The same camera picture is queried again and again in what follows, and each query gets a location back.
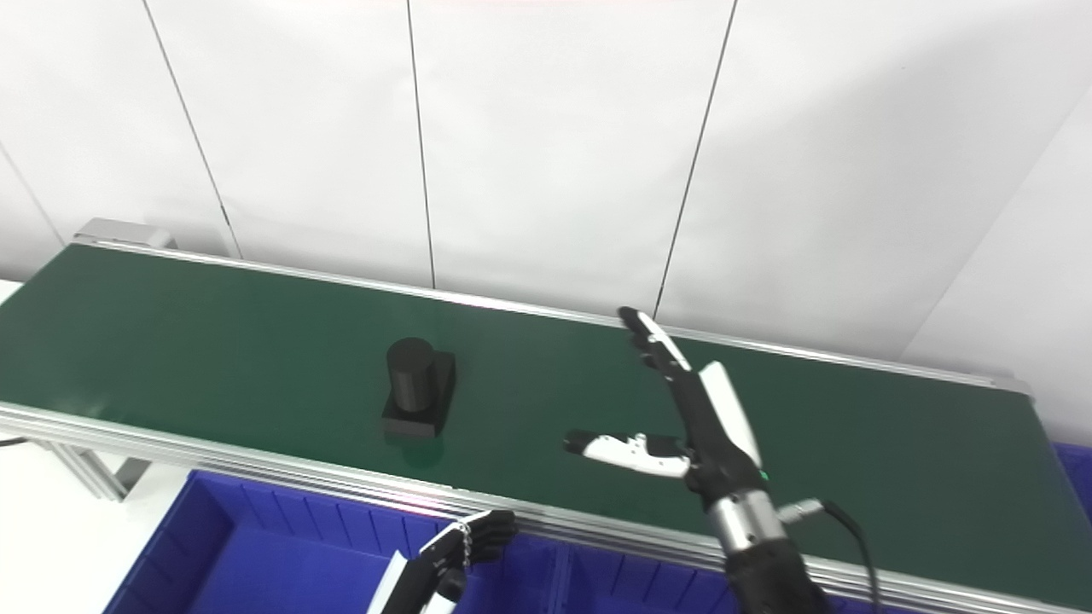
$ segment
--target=blue plastic bin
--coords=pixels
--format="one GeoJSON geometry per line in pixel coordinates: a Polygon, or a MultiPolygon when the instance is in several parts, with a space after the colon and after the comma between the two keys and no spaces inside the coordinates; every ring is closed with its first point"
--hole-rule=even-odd
{"type": "Polygon", "coordinates": [[[1092,448],[1055,444],[1054,449],[1084,508],[1084,516],[1092,520],[1092,448]]]}
{"type": "MultiPolygon", "coordinates": [[[[1092,515],[1092,450],[1057,446],[1092,515]]],[[[361,613],[394,553],[447,524],[357,501],[192,472],[107,614],[361,613]]],[[[841,614],[869,604],[831,598],[841,614]]],[[[897,609],[886,609],[897,614],[897,609]]],[[[721,574],[518,535],[476,565],[459,614],[734,614],[721,574]]]]}
{"type": "MultiPolygon", "coordinates": [[[[109,614],[359,614],[395,550],[446,521],[193,472],[115,594],[109,614]]],[[[460,612],[551,607],[557,546],[518,535],[471,570],[460,612]]]]}

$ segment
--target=robotic hand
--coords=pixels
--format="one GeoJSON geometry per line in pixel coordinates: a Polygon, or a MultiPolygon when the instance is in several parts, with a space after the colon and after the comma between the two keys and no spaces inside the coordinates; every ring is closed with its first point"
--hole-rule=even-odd
{"type": "Polygon", "coordinates": [[[466,568],[499,558],[515,533],[514,513],[483,511],[449,524],[413,560],[395,552],[367,614],[450,614],[466,589],[466,568]]]}
{"type": "Polygon", "coordinates": [[[822,507],[809,499],[790,506],[779,518],[755,436],[724,366],[712,362],[695,370],[652,318],[630,307],[620,308],[618,315],[633,333],[633,345],[645,365],[667,382],[686,441],[571,430],[566,450],[633,471],[682,479],[701,497],[744,614],[829,612],[826,597],[808,577],[782,524],[782,518],[796,520],[822,507]]]}

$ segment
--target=black cylindrical object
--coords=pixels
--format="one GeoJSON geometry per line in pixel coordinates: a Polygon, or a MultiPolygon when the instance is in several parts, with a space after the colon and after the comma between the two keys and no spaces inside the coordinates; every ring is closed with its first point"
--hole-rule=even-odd
{"type": "Polygon", "coordinates": [[[391,394],[404,412],[420,412],[436,402],[436,352],[424,339],[407,336],[387,351],[391,394]]]}

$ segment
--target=black cable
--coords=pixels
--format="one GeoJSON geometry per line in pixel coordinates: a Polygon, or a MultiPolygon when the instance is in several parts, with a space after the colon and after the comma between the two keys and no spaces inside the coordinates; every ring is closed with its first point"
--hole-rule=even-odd
{"type": "Polygon", "coordinates": [[[845,530],[850,532],[855,540],[857,540],[857,545],[860,547],[860,559],[865,564],[865,569],[868,571],[868,588],[873,593],[873,614],[882,614],[883,606],[880,602],[880,581],[876,577],[876,565],[873,564],[873,556],[868,553],[868,542],[865,541],[865,531],[860,528],[848,513],[842,508],[838,507],[834,501],[823,500],[822,508],[823,511],[829,513],[831,518],[838,520],[845,527],[845,530]]]}

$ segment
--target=white wall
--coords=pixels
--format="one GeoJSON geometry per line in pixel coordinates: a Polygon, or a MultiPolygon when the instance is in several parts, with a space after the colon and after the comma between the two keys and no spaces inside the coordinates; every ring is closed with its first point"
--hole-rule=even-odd
{"type": "Polygon", "coordinates": [[[1092,444],[1068,375],[1092,272],[1061,240],[1088,223],[1065,169],[1092,138],[1058,132],[1092,85],[1092,4],[733,10],[4,2],[0,276],[116,217],[197,251],[1005,368],[1092,444]]]}
{"type": "Polygon", "coordinates": [[[902,358],[1013,373],[1056,439],[1092,444],[1092,90],[902,358]]]}
{"type": "Polygon", "coordinates": [[[660,316],[894,358],[1092,81],[1083,0],[741,2],[660,316]]]}
{"type": "Polygon", "coordinates": [[[431,284],[404,0],[149,0],[245,258],[431,284]]]}
{"type": "Polygon", "coordinates": [[[412,5],[437,285],[652,309],[732,3],[412,5]]]}
{"type": "Polygon", "coordinates": [[[61,246],[0,143],[0,280],[28,279],[61,246]]]}
{"type": "Polygon", "coordinates": [[[0,5],[0,142],[66,239],[116,217],[237,253],[139,0],[0,5]]]}

